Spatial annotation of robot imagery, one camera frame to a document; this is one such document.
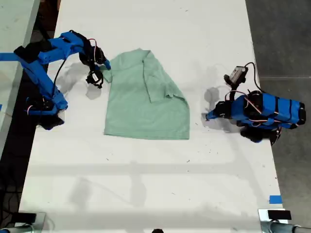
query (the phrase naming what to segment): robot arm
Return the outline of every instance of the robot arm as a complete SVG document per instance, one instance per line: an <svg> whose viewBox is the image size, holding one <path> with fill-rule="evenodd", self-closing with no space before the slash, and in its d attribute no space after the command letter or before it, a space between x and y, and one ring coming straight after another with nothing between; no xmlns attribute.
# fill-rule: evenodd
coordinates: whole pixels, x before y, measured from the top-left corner
<svg viewBox="0 0 311 233"><path fill-rule="evenodd" d="M218 117L236 120L237 126L244 127L241 131L242 136L254 142L269 138L273 144L279 138L281 128L294 129L306 122L305 105L267 94L256 83L260 91L252 91L249 94L242 92L243 95L235 99L235 93L239 92L238 86L245 82L247 65L236 67L230 76L224 76L226 83L231 87L228 93L229 100L225 97L225 101L218 102L215 109L206 114L206 120Z"/></svg>
<svg viewBox="0 0 311 233"><path fill-rule="evenodd" d="M81 62L90 68L87 83L101 88L104 78L97 64L104 64L107 69L111 69L110 62L99 47L91 46L88 39L73 30L62 33L59 38L30 43L25 48L20 46L13 53L0 53L0 61L20 62L29 78L38 87L42 97L26 99L27 113L39 115L39 124L45 129L64 123L57 114L67 109L68 103L42 65L64 60L63 65L66 59L75 53L79 53Z"/></svg>

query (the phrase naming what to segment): green t-shirt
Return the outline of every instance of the green t-shirt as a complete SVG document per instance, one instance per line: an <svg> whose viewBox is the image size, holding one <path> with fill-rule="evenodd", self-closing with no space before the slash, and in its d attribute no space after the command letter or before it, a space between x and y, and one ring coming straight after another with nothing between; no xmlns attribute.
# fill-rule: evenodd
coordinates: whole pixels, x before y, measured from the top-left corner
<svg viewBox="0 0 311 233"><path fill-rule="evenodd" d="M103 75L111 83L104 134L189 139L187 101L151 51L124 52Z"/></svg>

